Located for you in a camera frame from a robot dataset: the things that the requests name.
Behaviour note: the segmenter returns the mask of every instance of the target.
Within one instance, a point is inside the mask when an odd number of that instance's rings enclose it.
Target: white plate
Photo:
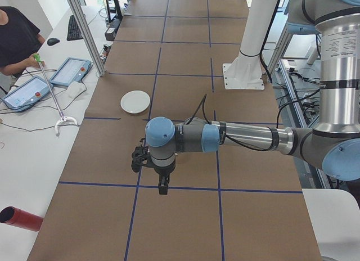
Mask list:
[[[148,108],[150,97],[144,91],[130,91],[121,98],[120,106],[126,112],[138,114]]]

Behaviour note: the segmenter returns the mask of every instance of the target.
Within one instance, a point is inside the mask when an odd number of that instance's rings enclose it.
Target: computer keyboard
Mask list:
[[[71,15],[70,19],[69,19],[69,25],[67,27],[66,39],[68,41],[83,39],[83,36],[81,35],[81,31],[79,29],[78,23],[75,20],[75,17],[73,15]]]

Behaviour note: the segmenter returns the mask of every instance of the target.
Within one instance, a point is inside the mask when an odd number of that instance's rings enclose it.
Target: black mouse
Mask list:
[[[47,40],[47,45],[48,46],[53,46],[54,44],[58,43],[60,40],[56,39],[56,38],[50,38]]]

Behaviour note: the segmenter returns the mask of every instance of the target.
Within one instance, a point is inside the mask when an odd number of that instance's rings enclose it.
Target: black shirt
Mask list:
[[[8,23],[0,25],[0,67],[18,63],[37,52],[41,43],[40,30],[14,7],[0,7],[8,16]]]

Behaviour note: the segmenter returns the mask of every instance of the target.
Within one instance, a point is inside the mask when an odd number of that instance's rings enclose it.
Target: label on robot arm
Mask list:
[[[342,59],[344,57],[359,58],[360,29],[346,30],[323,35],[321,42],[321,61]]]

